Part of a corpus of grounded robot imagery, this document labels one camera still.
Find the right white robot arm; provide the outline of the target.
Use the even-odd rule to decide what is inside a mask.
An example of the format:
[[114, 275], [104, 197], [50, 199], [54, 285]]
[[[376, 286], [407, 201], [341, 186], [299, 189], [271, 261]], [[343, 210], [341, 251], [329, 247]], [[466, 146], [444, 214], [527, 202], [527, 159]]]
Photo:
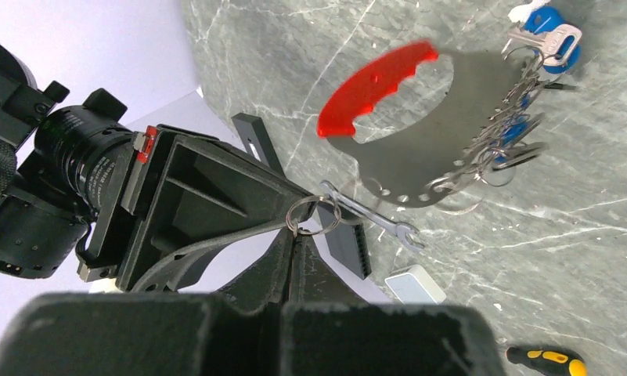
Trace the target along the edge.
[[231, 144], [132, 131], [105, 89], [67, 107], [68, 93], [0, 45], [0, 273], [45, 279], [74, 253], [86, 282], [176, 291], [231, 243], [313, 214], [305, 189]]

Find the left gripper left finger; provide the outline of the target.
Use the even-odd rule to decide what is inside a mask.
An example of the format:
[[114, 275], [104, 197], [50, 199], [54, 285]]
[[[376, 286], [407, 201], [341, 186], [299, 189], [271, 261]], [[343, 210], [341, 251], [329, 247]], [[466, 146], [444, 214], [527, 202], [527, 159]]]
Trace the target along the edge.
[[270, 302], [280, 302], [290, 275], [294, 234], [282, 228], [266, 253], [218, 290], [242, 313], [256, 313]]

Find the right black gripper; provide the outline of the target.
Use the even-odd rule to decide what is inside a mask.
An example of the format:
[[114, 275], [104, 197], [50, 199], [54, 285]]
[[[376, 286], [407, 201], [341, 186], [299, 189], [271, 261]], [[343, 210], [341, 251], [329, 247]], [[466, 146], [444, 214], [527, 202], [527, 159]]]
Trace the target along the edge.
[[167, 125], [134, 132], [105, 153], [114, 166], [91, 188], [99, 216], [81, 279], [119, 291], [178, 291], [226, 247], [275, 230], [293, 237], [292, 212], [308, 191], [219, 139]]

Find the grey key holder red handle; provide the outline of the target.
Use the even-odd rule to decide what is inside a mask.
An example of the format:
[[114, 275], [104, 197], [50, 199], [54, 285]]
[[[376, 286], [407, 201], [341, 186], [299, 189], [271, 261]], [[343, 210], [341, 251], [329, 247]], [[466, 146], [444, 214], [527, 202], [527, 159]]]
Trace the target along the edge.
[[[360, 143], [355, 120], [393, 96], [424, 63], [452, 62], [441, 102], [403, 130]], [[458, 52], [419, 40], [357, 70], [328, 99], [317, 133], [354, 158], [362, 184], [375, 196], [407, 208], [425, 208], [475, 182], [531, 161], [546, 149], [524, 138], [541, 122], [528, 108], [544, 88], [542, 53], [514, 59], [497, 52]]]

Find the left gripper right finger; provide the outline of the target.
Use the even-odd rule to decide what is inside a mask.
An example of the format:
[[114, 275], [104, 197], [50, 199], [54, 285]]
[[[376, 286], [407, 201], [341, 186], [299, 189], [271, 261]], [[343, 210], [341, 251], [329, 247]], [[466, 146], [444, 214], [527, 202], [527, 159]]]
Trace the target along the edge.
[[371, 304], [323, 260], [314, 240], [296, 236], [292, 244], [292, 310], [345, 312]]

